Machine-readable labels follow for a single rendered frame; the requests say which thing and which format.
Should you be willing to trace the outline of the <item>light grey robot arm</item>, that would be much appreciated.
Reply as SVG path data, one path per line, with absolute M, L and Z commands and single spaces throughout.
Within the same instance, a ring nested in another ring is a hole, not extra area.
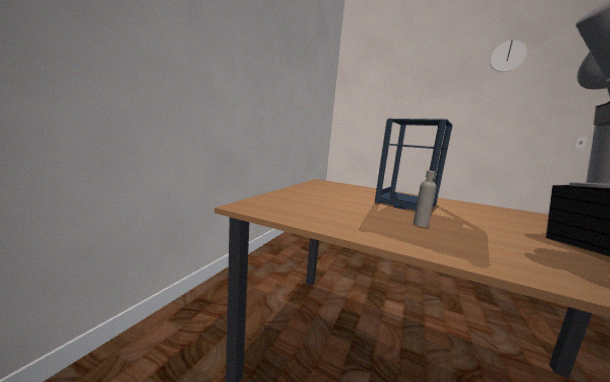
M 605 89 L 610 78 L 610 0 L 582 17 L 576 27 L 590 51 L 578 70 L 578 83 L 586 89 Z M 587 180 L 569 182 L 570 186 L 610 188 L 610 101 L 596 106 L 594 125 Z

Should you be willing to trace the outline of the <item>grey stone-textured bottle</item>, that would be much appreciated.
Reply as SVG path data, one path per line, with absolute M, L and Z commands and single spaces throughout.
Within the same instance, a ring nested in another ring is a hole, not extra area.
M 427 171 L 426 180 L 420 185 L 419 195 L 413 224 L 420 227 L 429 227 L 436 184 L 433 182 L 435 171 Z

